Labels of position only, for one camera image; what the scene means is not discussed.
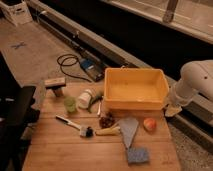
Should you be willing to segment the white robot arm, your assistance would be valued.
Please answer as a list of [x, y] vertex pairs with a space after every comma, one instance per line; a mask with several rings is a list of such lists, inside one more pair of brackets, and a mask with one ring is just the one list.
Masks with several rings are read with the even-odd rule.
[[165, 99], [166, 117], [181, 112], [198, 93], [213, 102], [213, 60], [187, 62], [181, 67], [180, 76]]

